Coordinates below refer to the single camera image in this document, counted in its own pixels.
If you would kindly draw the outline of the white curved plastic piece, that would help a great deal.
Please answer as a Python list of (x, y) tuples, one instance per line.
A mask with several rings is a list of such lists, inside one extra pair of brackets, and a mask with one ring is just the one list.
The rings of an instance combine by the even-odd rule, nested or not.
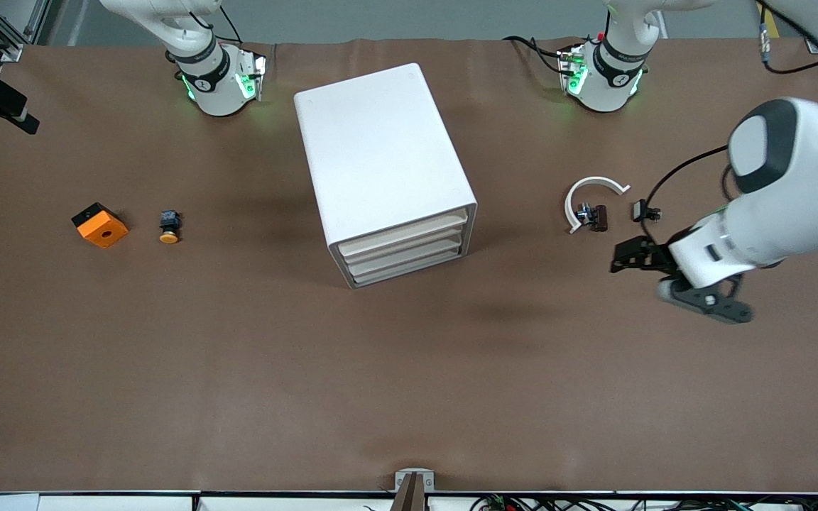
[(564, 213), (566, 220), (568, 220), (568, 223), (570, 224), (569, 233), (571, 233), (571, 235), (572, 233), (577, 232), (578, 229), (581, 229), (581, 227), (585, 224), (595, 224), (591, 221), (584, 223), (581, 216), (578, 216), (578, 213), (576, 213), (574, 207), (572, 207), (572, 197), (574, 196), (574, 192), (580, 187), (586, 187), (587, 185), (601, 185), (601, 187), (611, 189), (611, 191), (614, 191), (614, 193), (617, 195), (625, 194), (631, 188), (630, 185), (621, 185), (620, 183), (617, 183), (617, 181), (614, 181), (614, 179), (607, 177), (585, 177), (575, 182), (568, 190), (564, 200)]

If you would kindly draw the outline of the small brown black component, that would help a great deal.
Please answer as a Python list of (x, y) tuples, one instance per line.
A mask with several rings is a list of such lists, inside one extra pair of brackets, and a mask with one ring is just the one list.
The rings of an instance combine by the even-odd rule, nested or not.
[(607, 209), (605, 206), (591, 206), (588, 203), (581, 203), (574, 211), (575, 218), (579, 221), (581, 229), (589, 229), (594, 232), (606, 232), (609, 229)]

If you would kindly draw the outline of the brown table mat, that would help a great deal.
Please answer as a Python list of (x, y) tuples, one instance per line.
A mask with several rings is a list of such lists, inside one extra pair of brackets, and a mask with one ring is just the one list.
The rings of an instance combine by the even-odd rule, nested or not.
[[(773, 97), (756, 42), (662, 40), (593, 114), (519, 45), (259, 45), (264, 100), (202, 114), (159, 48), (26, 48), (2, 78), (0, 490), (818, 492), (818, 253), (755, 271), (753, 322), (609, 272), (630, 204)], [(479, 204), (466, 258), (351, 290), (325, 245), (293, 95), (417, 62)], [(569, 233), (572, 207), (609, 229)], [(94, 202), (129, 233), (101, 248)], [(160, 243), (160, 216), (181, 216)]]

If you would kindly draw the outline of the grey metal post bracket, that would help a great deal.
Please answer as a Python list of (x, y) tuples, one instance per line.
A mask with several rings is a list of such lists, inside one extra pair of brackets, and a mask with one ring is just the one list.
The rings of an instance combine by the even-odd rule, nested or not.
[(395, 492), (409, 481), (413, 489), (421, 488), (425, 494), (436, 491), (435, 472), (428, 468), (404, 468), (395, 472)]

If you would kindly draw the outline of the orange black button box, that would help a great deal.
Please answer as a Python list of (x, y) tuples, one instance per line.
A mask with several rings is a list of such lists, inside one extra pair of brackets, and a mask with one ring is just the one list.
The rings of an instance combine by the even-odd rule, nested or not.
[(99, 202), (75, 214), (71, 222), (82, 239), (101, 248), (113, 246), (129, 233), (128, 226)]

